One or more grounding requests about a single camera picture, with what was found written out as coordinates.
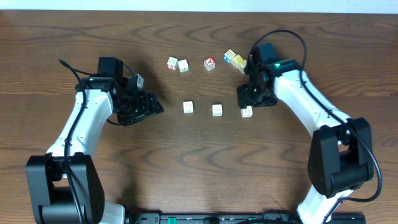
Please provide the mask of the green Z white block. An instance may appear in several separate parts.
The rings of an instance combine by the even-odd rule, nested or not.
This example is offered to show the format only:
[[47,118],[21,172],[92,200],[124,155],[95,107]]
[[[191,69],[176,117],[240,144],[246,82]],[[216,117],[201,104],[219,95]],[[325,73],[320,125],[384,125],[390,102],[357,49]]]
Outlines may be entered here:
[[185,114],[194,112],[193,101],[184,101],[183,102],[183,112]]

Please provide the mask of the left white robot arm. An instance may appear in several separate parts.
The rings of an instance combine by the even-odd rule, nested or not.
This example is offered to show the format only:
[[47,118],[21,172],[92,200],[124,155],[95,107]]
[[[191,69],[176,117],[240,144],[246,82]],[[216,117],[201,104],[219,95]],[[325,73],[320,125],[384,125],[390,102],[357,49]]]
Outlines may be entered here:
[[144,79],[123,75],[116,57],[100,57],[96,73],[75,87],[73,111],[58,139],[43,156],[31,156],[25,170],[36,223],[134,223],[126,206],[105,199],[93,157],[102,129],[116,114],[129,126],[163,112]]

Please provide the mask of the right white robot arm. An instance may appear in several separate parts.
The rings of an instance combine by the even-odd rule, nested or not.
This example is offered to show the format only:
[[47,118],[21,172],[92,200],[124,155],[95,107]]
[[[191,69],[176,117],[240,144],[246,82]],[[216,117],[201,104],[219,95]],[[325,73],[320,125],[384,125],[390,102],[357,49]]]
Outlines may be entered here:
[[299,223],[328,223],[342,198],[374,175],[371,127],[333,106],[295,60],[281,60],[271,43],[255,46],[244,69],[249,83],[237,88],[245,110],[285,103],[312,138],[308,176],[312,183],[296,209]]

